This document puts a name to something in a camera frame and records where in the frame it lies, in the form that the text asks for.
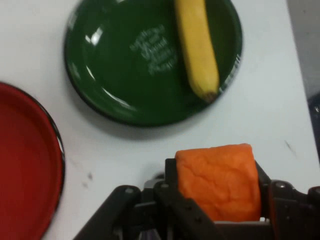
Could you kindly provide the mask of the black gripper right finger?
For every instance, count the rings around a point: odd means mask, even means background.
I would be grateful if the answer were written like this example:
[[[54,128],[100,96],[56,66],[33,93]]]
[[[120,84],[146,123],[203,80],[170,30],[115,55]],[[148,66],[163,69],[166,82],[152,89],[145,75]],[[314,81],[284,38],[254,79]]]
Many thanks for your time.
[[[255,164],[261,194],[261,217],[268,219],[275,240],[320,238],[320,187],[299,192],[291,183],[272,180]]]

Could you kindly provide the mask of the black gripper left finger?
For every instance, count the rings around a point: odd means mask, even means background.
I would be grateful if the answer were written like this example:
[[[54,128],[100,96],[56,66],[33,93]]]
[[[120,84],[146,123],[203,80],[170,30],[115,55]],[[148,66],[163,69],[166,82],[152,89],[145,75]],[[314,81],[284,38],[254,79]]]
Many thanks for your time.
[[[164,177],[116,187],[75,236],[76,240],[220,240],[222,234],[194,200],[178,190],[176,160]]]

